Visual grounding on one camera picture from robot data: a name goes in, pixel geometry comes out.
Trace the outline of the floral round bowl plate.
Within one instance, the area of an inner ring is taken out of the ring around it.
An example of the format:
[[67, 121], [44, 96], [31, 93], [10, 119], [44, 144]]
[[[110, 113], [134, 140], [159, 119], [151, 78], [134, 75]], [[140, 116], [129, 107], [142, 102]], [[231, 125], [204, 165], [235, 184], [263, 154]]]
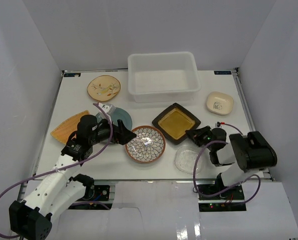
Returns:
[[149, 164], [158, 160], [166, 147], [165, 137], [155, 127], [142, 125], [132, 130], [136, 137], [125, 145], [127, 155], [137, 163]]

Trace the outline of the black yellow square plate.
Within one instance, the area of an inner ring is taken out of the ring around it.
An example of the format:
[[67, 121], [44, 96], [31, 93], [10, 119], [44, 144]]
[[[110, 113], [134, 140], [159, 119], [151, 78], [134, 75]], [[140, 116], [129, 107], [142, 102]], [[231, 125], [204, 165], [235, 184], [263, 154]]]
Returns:
[[195, 130], [201, 121], [189, 110], [178, 103], [174, 103], [161, 112], [152, 125], [174, 145], [179, 145], [187, 139], [186, 131]]

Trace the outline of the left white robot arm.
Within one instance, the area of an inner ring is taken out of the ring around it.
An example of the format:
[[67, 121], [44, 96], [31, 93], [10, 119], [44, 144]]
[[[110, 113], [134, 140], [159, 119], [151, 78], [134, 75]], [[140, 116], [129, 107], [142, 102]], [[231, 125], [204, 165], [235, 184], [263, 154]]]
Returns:
[[61, 151], [53, 173], [47, 175], [35, 190], [9, 208], [11, 230], [28, 240], [44, 240], [53, 221], [74, 202], [94, 195], [94, 179], [77, 173], [93, 152], [93, 146], [107, 140], [125, 145], [136, 137], [122, 120], [117, 125], [94, 115], [84, 115]]

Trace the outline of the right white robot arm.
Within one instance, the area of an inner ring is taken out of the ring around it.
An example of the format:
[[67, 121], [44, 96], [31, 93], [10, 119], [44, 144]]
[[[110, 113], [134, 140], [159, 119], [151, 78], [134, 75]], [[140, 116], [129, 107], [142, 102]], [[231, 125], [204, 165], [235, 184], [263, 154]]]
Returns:
[[[201, 147], [193, 167], [193, 188], [202, 198], [227, 199], [234, 188], [252, 177], [259, 179], [259, 171], [277, 164], [275, 151], [258, 131], [251, 131], [246, 135], [240, 131], [227, 135], [220, 127], [205, 126], [187, 130], [186, 135], [195, 145]], [[205, 150], [209, 150], [209, 158], [214, 166], [229, 168], [217, 175], [214, 184], [198, 185], [197, 165]]]

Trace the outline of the white plastic bin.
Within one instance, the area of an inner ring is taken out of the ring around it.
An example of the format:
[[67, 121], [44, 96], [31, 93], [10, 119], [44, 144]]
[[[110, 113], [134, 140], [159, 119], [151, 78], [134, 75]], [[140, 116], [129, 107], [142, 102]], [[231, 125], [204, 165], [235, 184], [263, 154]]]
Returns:
[[189, 101], [200, 90], [201, 81], [191, 52], [128, 56], [128, 92], [137, 103]]

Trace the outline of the teal round plate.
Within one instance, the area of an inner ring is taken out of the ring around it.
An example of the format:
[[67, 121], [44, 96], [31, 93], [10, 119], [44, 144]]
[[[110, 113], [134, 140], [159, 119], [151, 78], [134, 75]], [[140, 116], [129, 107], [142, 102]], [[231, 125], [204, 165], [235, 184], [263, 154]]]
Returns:
[[132, 118], [122, 108], [114, 107], [110, 105], [107, 115], [110, 117], [112, 124], [118, 126], [118, 120], [122, 120], [124, 126], [128, 129], [132, 129]]

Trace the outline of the clear glass plate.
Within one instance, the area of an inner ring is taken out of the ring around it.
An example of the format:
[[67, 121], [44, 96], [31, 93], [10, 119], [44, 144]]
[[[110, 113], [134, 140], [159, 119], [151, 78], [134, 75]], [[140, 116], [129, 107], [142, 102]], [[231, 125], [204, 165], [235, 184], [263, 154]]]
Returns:
[[174, 160], [176, 168], [183, 173], [193, 175], [198, 154], [199, 148], [196, 146], [185, 145], [180, 147], [176, 152]]

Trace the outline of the cream panda dish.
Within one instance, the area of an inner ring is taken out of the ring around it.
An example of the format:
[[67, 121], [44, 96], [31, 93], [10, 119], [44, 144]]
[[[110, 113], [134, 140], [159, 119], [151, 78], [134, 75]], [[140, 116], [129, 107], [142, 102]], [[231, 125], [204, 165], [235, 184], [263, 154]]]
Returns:
[[218, 91], [211, 92], [206, 100], [207, 109], [221, 116], [230, 114], [233, 106], [234, 100], [232, 96]]

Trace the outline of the beige bird painted plate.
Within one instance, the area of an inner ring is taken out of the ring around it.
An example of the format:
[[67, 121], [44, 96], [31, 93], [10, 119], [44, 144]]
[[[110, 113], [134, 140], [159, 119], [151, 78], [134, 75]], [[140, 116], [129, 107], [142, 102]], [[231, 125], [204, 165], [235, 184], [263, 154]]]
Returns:
[[98, 102], [108, 102], [121, 90], [118, 79], [110, 75], [101, 75], [93, 79], [88, 87], [88, 95]]

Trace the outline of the orange woven fan plate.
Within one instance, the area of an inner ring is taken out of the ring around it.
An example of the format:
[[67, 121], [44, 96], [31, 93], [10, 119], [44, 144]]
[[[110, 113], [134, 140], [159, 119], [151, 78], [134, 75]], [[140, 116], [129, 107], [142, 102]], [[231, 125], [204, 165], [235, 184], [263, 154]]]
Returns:
[[89, 114], [89, 111], [85, 110], [66, 119], [51, 132], [51, 136], [65, 145], [71, 133], [77, 130], [77, 124], [80, 122], [81, 117]]

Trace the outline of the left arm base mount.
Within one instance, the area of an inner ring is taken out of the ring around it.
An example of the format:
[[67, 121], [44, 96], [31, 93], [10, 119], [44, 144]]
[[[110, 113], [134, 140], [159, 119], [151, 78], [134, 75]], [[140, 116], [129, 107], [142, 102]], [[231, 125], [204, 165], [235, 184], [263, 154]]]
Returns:
[[70, 210], [110, 210], [113, 205], [115, 187], [113, 185], [95, 185], [86, 198], [73, 203]]

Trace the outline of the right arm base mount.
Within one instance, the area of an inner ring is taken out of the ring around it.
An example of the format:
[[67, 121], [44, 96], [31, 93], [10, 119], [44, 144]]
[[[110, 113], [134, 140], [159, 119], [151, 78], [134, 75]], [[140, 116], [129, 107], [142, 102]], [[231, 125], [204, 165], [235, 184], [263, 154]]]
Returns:
[[242, 186], [236, 186], [213, 197], [198, 195], [200, 213], [245, 212], [246, 204]]

